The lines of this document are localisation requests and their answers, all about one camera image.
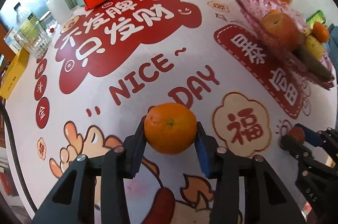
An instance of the screw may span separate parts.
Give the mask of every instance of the screw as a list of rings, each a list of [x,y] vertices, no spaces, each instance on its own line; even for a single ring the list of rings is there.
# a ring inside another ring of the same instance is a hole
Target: screw
[[[82,162],[86,159],[86,156],[84,154],[80,154],[77,156],[76,160],[79,162]]]
[[[255,160],[258,161],[258,162],[263,162],[264,161],[264,157],[261,156],[260,154],[256,154],[254,156]]]
[[[122,153],[122,152],[124,151],[124,148],[123,148],[123,146],[116,146],[116,147],[114,148],[114,151],[115,151],[116,153]]]
[[[224,153],[226,153],[226,148],[225,147],[218,147],[216,151],[220,154],[224,154]]]

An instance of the table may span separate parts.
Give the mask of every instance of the table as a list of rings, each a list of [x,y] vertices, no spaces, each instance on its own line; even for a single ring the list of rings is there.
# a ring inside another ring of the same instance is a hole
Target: table
[[[185,104],[219,145],[241,156],[262,154],[304,205],[294,184],[297,161],[278,139],[296,123],[334,127],[337,89],[284,70],[235,0],[110,0],[91,12],[77,9],[58,28],[43,59],[30,57],[6,103],[35,205],[78,154],[105,154],[135,133],[152,106],[165,102]],[[33,216],[8,135],[6,142],[18,192]],[[325,163],[327,154],[312,150]],[[147,145],[140,172],[125,180],[131,223],[150,223],[150,208],[163,203],[163,224],[208,223],[215,186],[201,173],[193,146],[168,156]],[[99,222],[99,178],[96,187]]]

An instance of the pink fruit basket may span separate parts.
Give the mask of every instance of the pink fruit basket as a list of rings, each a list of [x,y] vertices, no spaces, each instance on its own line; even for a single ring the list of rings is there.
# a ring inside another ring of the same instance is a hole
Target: pink fruit basket
[[[270,52],[274,54],[282,63],[285,68],[290,69],[306,78],[314,84],[320,85],[325,89],[330,89],[334,86],[334,76],[327,81],[322,81],[320,78],[309,72],[307,67],[290,51],[281,48],[280,40],[267,32],[261,25],[261,20],[268,14],[269,10],[275,9],[279,12],[284,12],[289,15],[297,24],[298,29],[301,32],[309,29],[309,25],[301,17],[301,14],[294,11],[286,2],[281,0],[236,0],[241,7],[241,12],[245,16],[246,20],[253,27],[258,37],[267,45]],[[331,71],[332,63],[329,60],[327,53],[324,53],[320,60],[322,65],[329,71]]]

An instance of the yellow tissue box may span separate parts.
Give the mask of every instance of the yellow tissue box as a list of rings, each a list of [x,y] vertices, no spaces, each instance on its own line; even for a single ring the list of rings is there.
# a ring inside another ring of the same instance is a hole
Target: yellow tissue box
[[[23,72],[26,70],[28,58],[29,53],[24,48],[22,48],[19,54],[14,57],[10,66],[5,72],[5,77],[0,88],[0,96],[4,99],[7,100],[10,97],[16,83],[19,81]]]

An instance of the black cable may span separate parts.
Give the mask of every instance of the black cable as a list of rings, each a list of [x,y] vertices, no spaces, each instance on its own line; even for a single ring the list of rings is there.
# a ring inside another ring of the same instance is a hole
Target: black cable
[[[18,153],[17,153],[16,146],[15,146],[15,140],[14,140],[14,134],[13,134],[11,120],[10,120],[10,117],[8,116],[8,113],[7,113],[5,106],[2,103],[0,103],[0,113],[2,114],[3,119],[5,121],[5,124],[6,124],[8,139],[10,141],[11,151],[12,151],[12,155],[13,155],[14,166],[15,166],[15,169],[16,169],[16,173],[18,174],[21,187],[23,189],[23,192],[24,192],[24,194],[27,198],[29,205],[31,206],[34,213],[36,213],[36,211],[38,209],[35,206],[32,197],[30,196],[30,193],[28,191],[25,179],[23,178],[22,170],[20,168],[20,162],[19,162]]]

